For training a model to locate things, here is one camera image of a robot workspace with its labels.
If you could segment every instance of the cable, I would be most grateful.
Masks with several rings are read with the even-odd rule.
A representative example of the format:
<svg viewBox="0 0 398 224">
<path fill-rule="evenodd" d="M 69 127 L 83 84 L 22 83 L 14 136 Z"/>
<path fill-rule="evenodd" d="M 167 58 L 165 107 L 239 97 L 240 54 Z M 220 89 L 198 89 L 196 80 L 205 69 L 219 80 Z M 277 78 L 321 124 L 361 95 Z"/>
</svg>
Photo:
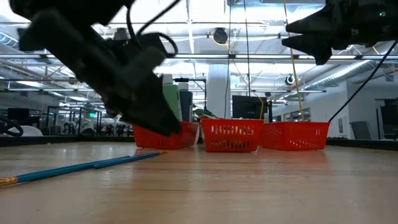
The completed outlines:
<svg viewBox="0 0 398 224">
<path fill-rule="evenodd" d="M 286 0 L 284 0 L 284 9 L 285 9 L 285 16 L 286 16 L 286 25 L 288 25 L 289 22 L 287 20 Z M 290 57 L 292 58 L 294 82 L 296 84 L 296 90 L 297 90 L 298 107 L 300 108 L 301 120 L 304 121 L 304 112 L 303 112 L 303 106 L 301 105 L 301 97 L 300 97 L 300 91 L 299 91 L 300 87 L 299 87 L 299 83 L 297 81 L 296 66 L 294 64 L 294 56 L 293 56 L 293 49 L 292 48 L 290 48 Z"/>
<path fill-rule="evenodd" d="M 134 33 L 134 29 L 132 28 L 132 23 L 131 23 L 131 8 L 135 1 L 136 0 L 133 0 L 133 2 L 127 7 L 126 22 L 127 22 L 127 29 L 130 34 L 130 40 L 134 41 L 138 45 L 138 47 L 141 49 L 142 46 L 137 40 L 136 34 Z"/>
<path fill-rule="evenodd" d="M 246 14 L 246 0 L 243 0 L 244 7 L 244 25 L 246 28 L 246 47 L 248 49 L 248 77 L 249 77 L 249 97 L 250 97 L 250 55 L 249 55 L 249 32 L 248 32 L 248 15 Z"/>
<path fill-rule="evenodd" d="M 333 118 L 335 118 L 340 111 L 342 111 L 344 109 L 344 107 L 346 107 L 348 105 L 348 103 L 357 95 L 357 93 L 362 90 L 362 88 L 372 79 L 372 77 L 374 76 L 374 74 L 376 74 L 376 72 L 379 70 L 379 68 L 381 67 L 381 65 L 383 64 L 383 62 L 386 60 L 387 56 L 392 52 L 392 50 L 394 50 L 394 47 L 396 47 L 398 43 L 398 40 L 396 40 L 391 48 L 387 51 L 387 53 L 383 56 L 383 58 L 381 59 L 381 61 L 379 62 L 379 64 L 376 66 L 376 68 L 374 68 L 372 74 L 368 77 L 368 79 L 366 79 L 366 81 L 364 83 L 362 83 L 362 85 L 355 91 L 355 93 L 347 100 L 347 102 L 329 119 L 329 123 L 333 120 Z"/>
<path fill-rule="evenodd" d="M 1 116 L 0 116 L 0 121 L 3 121 L 7 124 L 6 127 L 0 128 L 0 134 L 4 133 L 4 134 L 7 134 L 12 137 L 21 137 L 24 134 L 24 130 L 17 123 L 15 123 L 7 118 L 2 118 Z M 19 133 L 8 131 L 9 129 L 11 129 L 13 127 L 15 127 Z"/>
<path fill-rule="evenodd" d="M 176 6 L 181 0 L 174 0 L 174 2 L 172 4 L 170 4 L 169 6 L 167 6 L 165 9 L 163 9 L 160 13 L 158 13 L 158 15 L 156 15 L 155 17 L 153 17 L 150 21 L 148 21 L 147 23 L 145 23 L 137 32 L 137 36 L 142 35 L 142 32 L 148 28 L 151 24 L 153 24 L 156 20 L 158 20 L 160 17 L 162 17 L 164 14 L 166 14 L 167 12 L 169 12 L 174 6 Z"/>
<path fill-rule="evenodd" d="M 138 33 L 135 34 L 134 33 L 134 29 L 132 28 L 132 23 L 131 23 L 131 8 L 132 5 L 134 4 L 136 0 L 133 0 L 133 2 L 127 7 L 127 15 L 126 15 L 126 20 L 127 20 L 127 29 L 129 31 L 130 34 L 130 39 L 132 41 L 134 41 L 140 48 L 142 48 L 141 44 L 138 42 L 137 40 L 137 36 L 141 36 L 142 32 L 148 28 L 151 24 L 153 24 L 157 19 L 159 19 L 160 17 L 162 17 L 164 14 L 166 14 L 168 11 L 170 11 L 174 6 L 177 5 L 178 2 L 180 2 L 181 0 L 175 0 L 172 4 L 170 4 L 167 8 L 165 8 L 163 11 L 161 11 L 158 15 L 156 15 L 153 19 L 151 19 L 150 21 L 146 22 L 139 30 Z M 175 43 L 174 40 L 172 40 L 169 36 L 160 33 L 160 32 L 153 32 L 151 34 L 157 34 L 159 35 L 159 37 L 163 37 L 164 39 L 166 39 L 168 42 L 170 42 L 170 44 L 172 45 L 173 49 L 174 49 L 174 54 L 170 54 L 171 57 L 174 57 L 178 54 L 178 47 L 177 44 Z"/>
<path fill-rule="evenodd" d="M 157 35 L 159 35 L 159 37 L 163 37 L 164 39 L 166 39 L 172 45 L 172 47 L 174 49 L 174 54 L 171 54 L 172 57 L 174 57 L 174 56 L 176 56 L 178 54 L 177 44 L 174 42 L 173 39 L 171 39 L 171 37 L 169 37 L 166 34 L 163 34 L 161 32 L 155 32 L 155 33 L 151 33 L 151 34 L 157 34 Z"/>
<path fill-rule="evenodd" d="M 236 70 L 238 71 L 239 75 L 242 77 L 242 79 L 243 79 L 243 81 L 245 82 L 246 86 L 249 86 L 248 83 L 246 82 L 246 80 L 244 79 L 242 73 L 239 71 L 238 66 L 236 66 L 236 63 L 235 63 L 235 61 L 234 61 L 233 59 L 232 59 L 232 62 L 234 63 L 234 65 L 235 65 L 235 67 L 236 67 Z M 261 97 L 258 96 L 255 92 L 253 92 L 253 94 L 255 94 L 255 96 L 258 97 L 259 100 L 261 101 L 260 119 L 262 119 L 262 112 L 264 111 L 264 102 L 263 102 L 263 100 L 261 99 Z"/>
<path fill-rule="evenodd" d="M 229 0 L 229 36 L 228 37 L 231 37 L 231 15 L 232 15 L 232 4 L 231 3 L 232 3 L 232 0 Z M 228 85 L 229 85 L 229 55 L 230 55 L 229 45 L 230 45 L 230 43 L 231 43 L 231 38 L 228 38 L 228 65 L 227 65 L 228 67 L 227 67 L 227 71 L 226 71 L 224 118 L 226 118 L 226 102 L 227 102 L 226 97 L 227 97 L 227 94 L 228 94 Z M 229 107 L 231 107 L 231 95 L 229 95 L 228 104 L 229 104 Z"/>
</svg>

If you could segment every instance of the wooden tabletop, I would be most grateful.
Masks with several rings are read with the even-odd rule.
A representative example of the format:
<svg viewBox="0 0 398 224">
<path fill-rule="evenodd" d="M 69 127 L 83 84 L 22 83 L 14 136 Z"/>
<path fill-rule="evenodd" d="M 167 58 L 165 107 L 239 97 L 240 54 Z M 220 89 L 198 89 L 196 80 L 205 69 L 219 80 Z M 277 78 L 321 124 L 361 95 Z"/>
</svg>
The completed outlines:
<svg viewBox="0 0 398 224">
<path fill-rule="evenodd" d="M 0 176 L 149 152 L 131 143 L 0 149 Z M 397 223 L 398 152 L 169 151 L 0 189 L 0 223 Z"/>
</svg>

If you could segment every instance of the red basket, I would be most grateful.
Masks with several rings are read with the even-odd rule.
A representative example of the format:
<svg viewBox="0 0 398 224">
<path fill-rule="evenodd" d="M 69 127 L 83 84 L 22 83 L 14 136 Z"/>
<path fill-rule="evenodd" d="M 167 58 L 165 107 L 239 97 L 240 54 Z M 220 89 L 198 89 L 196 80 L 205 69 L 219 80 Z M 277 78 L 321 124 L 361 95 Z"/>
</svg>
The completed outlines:
<svg viewBox="0 0 398 224">
<path fill-rule="evenodd" d="M 285 151 L 322 150 L 329 123 L 276 122 L 262 125 L 260 146 Z"/>
<path fill-rule="evenodd" d="M 195 145 L 198 123 L 180 122 L 182 132 L 165 137 L 133 125 L 137 147 L 153 149 L 181 149 Z"/>
<path fill-rule="evenodd" d="M 206 152 L 253 152 L 257 150 L 263 120 L 202 119 Z"/>
</svg>

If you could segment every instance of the blue stick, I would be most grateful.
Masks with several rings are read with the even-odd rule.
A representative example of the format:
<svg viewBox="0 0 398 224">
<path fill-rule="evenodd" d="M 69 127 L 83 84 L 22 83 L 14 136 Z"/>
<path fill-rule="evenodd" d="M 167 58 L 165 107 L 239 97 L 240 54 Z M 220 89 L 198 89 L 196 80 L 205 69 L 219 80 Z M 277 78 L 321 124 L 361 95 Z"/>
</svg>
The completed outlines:
<svg viewBox="0 0 398 224">
<path fill-rule="evenodd" d="M 128 158 L 130 158 L 130 156 L 123 156 L 123 157 L 118 157 L 118 158 L 113 158 L 113 159 L 105 159 L 102 161 L 87 162 L 84 164 L 77 164 L 77 165 L 72 165 L 72 166 L 66 166 L 66 167 L 60 167 L 60 168 L 55 168 L 55 169 L 32 172 L 30 174 L 18 175 L 17 179 L 18 179 L 18 183 L 40 180 L 40 179 L 44 179 L 44 178 L 48 178 L 48 177 L 54 177 L 57 175 L 69 174 L 71 172 L 77 172 L 77 171 L 81 171 L 81 170 L 90 169 L 90 168 L 93 168 L 95 164 L 100 163 L 100 162 L 111 162 L 111 161 L 118 161 L 121 159 L 128 159 Z"/>
<path fill-rule="evenodd" d="M 143 155 L 132 156 L 130 158 L 120 159 L 120 160 L 117 160 L 117 161 L 99 162 L 99 163 L 94 165 L 94 168 L 95 169 L 100 169 L 100 168 L 104 168 L 104 167 L 108 167 L 108 166 L 114 166 L 114 165 L 122 164 L 122 163 L 125 163 L 125 162 L 132 162 L 132 161 L 137 161 L 137 160 L 141 160 L 141 159 L 146 159 L 146 158 L 158 156 L 158 155 L 161 155 L 161 154 L 164 154 L 164 152 L 151 152 L 151 153 L 147 153 L 147 154 L 143 154 Z"/>
</svg>

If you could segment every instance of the green bottle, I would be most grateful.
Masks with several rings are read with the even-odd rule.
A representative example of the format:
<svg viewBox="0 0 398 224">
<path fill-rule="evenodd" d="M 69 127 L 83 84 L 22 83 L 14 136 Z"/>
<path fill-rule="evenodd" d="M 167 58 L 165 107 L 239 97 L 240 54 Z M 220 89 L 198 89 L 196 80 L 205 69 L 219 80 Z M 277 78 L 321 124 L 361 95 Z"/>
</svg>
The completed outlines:
<svg viewBox="0 0 398 224">
<path fill-rule="evenodd" d="M 163 95 L 175 117 L 179 121 L 182 121 L 180 92 L 178 90 L 178 85 L 173 84 L 173 75 L 171 74 L 165 74 L 163 76 Z"/>
</svg>

